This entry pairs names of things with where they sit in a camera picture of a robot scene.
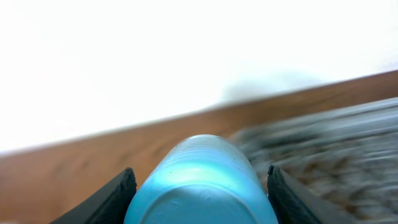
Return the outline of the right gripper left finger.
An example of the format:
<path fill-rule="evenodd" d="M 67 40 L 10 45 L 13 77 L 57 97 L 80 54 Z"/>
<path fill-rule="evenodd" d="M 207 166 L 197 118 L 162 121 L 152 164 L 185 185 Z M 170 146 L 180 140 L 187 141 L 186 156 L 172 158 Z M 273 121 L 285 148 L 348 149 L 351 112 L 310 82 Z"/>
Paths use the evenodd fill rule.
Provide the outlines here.
<path fill-rule="evenodd" d="M 52 224 L 122 223 L 136 192 L 134 171 L 128 167 Z"/>

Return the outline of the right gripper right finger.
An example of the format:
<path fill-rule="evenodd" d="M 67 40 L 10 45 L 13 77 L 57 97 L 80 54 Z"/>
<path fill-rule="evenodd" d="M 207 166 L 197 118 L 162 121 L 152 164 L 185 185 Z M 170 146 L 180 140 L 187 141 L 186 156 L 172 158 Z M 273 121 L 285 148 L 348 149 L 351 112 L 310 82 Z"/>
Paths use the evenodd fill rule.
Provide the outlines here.
<path fill-rule="evenodd" d="M 353 224 L 279 166 L 269 166 L 267 174 L 268 198 L 279 223 Z"/>

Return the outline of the light blue cup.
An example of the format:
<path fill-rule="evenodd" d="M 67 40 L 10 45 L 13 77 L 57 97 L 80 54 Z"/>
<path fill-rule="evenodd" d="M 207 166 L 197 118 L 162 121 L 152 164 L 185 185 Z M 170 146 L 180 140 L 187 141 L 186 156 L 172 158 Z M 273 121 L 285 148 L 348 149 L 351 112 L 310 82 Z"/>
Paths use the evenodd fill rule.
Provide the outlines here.
<path fill-rule="evenodd" d="M 178 143 L 131 200 L 125 223 L 277 223 L 243 151 L 214 135 Z"/>

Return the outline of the grey dishwasher rack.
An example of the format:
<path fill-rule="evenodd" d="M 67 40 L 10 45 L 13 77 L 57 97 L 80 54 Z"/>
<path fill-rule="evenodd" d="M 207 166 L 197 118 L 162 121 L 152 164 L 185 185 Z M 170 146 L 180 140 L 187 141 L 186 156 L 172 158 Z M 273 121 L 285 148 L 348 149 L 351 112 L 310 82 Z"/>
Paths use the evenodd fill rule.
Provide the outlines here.
<path fill-rule="evenodd" d="M 261 181 L 279 166 L 355 223 L 397 222 L 397 99 L 251 126 L 232 136 Z"/>

